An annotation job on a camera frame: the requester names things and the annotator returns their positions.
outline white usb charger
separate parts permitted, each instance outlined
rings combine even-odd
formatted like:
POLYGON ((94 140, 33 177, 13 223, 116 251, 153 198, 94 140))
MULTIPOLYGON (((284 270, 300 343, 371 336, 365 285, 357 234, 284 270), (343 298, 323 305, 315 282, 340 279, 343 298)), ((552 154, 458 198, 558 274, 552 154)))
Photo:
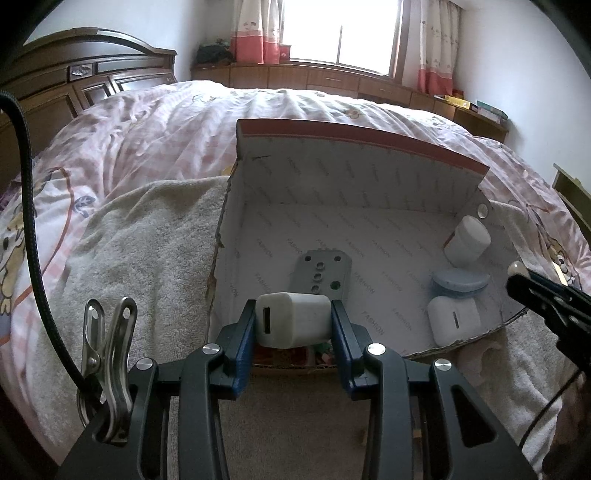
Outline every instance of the white usb charger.
POLYGON ((268 293, 256 300, 256 341, 270 348, 327 342, 332 332, 330 300, 307 293, 268 293))

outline wooden headboard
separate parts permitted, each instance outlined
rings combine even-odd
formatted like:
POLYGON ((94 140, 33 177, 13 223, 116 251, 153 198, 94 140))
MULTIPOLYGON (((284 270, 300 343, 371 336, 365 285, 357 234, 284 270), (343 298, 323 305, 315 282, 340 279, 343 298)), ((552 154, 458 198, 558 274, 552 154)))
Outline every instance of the wooden headboard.
MULTIPOLYGON (((176 54, 114 30, 72 28, 26 44, 0 73, 0 88, 19 99, 35 156, 96 102, 125 90, 175 83, 176 54)), ((0 194, 19 172, 14 129, 0 114, 0 194)))

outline wooden cabinet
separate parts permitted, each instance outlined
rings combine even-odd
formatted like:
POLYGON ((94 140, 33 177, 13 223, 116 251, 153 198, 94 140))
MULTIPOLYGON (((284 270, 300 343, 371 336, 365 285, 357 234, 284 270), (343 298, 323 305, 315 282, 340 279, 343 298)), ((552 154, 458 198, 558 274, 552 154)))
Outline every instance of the wooden cabinet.
POLYGON ((308 70, 293 67, 269 68, 267 88, 292 88, 305 90, 308 85, 308 70))
POLYGON ((435 100, 435 106, 433 107, 433 113, 441 115, 448 120, 453 120, 456 114, 456 107, 451 103, 442 102, 441 100, 435 100))
POLYGON ((341 73, 338 70, 323 68, 310 69, 308 85, 317 85, 356 92, 359 87, 359 76, 341 73))
POLYGON ((340 67, 305 63, 279 65, 240 65, 204 69, 195 67, 194 80, 213 80, 234 88, 292 88, 319 90, 351 98, 364 98, 376 103, 390 103, 441 115, 468 130, 472 135, 505 141, 507 130, 492 120, 470 110, 456 107, 394 83, 382 75, 340 67))
POLYGON ((355 90, 344 90, 342 88, 327 87, 324 85, 312 85, 311 83, 307 86, 308 90, 318 90, 319 92, 328 93, 330 95, 340 95, 343 97, 357 98, 357 92, 355 90))
POLYGON ((433 108, 435 107, 435 97, 425 95, 424 93, 420 92, 413 92, 410 96, 410 103, 408 104, 408 107, 414 108, 415 110, 426 110, 427 112, 432 112, 433 108))
POLYGON ((235 67, 230 70, 232 88, 267 88, 269 67, 235 67))
POLYGON ((230 68, 225 69, 195 69, 191 72, 193 80, 211 80, 221 83, 224 87, 230 86, 230 68))
POLYGON ((399 105, 408 105, 412 91, 390 82, 362 78, 359 80, 359 93, 373 97, 387 98, 399 105))
POLYGON ((573 178, 556 163, 556 177, 552 186, 573 215, 581 233, 591 244, 591 194, 583 188, 581 181, 573 178))

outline window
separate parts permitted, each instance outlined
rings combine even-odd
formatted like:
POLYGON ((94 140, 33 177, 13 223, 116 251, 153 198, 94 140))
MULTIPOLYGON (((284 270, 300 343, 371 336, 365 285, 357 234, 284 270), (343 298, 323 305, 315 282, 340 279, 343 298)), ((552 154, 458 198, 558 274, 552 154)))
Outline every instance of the window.
POLYGON ((282 43, 291 58, 390 73, 398 0, 291 0, 282 43))

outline pink curtain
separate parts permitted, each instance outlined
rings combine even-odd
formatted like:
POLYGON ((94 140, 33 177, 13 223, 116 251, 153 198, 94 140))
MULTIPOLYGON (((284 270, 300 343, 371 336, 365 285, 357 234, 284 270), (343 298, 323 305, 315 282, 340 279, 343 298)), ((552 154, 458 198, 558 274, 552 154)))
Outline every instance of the pink curtain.
POLYGON ((460 10, 448 0, 421 0, 421 66, 418 71, 421 92, 452 94, 460 10))
POLYGON ((240 63, 279 63, 282 0, 234 0, 230 50, 240 63))

